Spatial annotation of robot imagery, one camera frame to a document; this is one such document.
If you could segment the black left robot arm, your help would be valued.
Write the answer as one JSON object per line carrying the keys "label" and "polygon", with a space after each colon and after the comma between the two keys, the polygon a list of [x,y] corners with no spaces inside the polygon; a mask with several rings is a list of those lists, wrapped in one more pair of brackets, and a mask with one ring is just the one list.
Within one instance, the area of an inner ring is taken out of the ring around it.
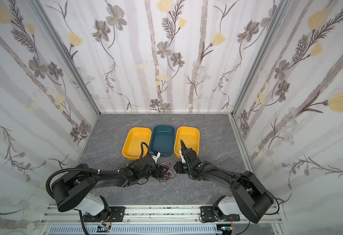
{"label": "black left robot arm", "polygon": [[46,191],[57,204],[59,212],[79,210],[93,216],[109,206],[103,197],[90,192],[93,189],[107,187],[130,187],[138,185],[141,179],[157,176],[157,160],[161,154],[152,151],[144,142],[146,155],[118,170],[100,170],[80,164],[74,168],[66,168],[52,173],[46,181]]}

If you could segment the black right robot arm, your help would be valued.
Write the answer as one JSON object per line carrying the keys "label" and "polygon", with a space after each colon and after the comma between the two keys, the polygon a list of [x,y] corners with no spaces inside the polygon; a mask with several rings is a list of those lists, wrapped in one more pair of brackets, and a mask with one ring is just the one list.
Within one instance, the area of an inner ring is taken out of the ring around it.
{"label": "black right robot arm", "polygon": [[278,200],[254,173],[230,172],[201,161],[191,148],[181,148],[180,154],[182,160],[174,166],[178,174],[188,174],[192,180],[214,182],[230,190],[240,212],[252,223],[258,223],[264,215],[279,213]]}

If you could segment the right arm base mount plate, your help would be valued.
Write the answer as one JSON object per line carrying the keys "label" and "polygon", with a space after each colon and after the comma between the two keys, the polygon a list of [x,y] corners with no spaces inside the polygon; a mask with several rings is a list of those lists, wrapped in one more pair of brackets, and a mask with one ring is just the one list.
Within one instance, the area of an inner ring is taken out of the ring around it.
{"label": "right arm base mount plate", "polygon": [[202,223],[213,222],[239,222],[238,214],[225,215],[218,207],[201,206],[199,221]]}

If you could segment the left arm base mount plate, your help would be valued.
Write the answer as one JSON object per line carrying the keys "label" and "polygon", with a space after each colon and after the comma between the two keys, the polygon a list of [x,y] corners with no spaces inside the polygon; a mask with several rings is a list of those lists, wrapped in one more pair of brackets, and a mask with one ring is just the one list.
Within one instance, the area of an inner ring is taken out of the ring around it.
{"label": "left arm base mount plate", "polygon": [[126,207],[104,208],[97,215],[86,213],[82,216],[84,222],[122,222]]}

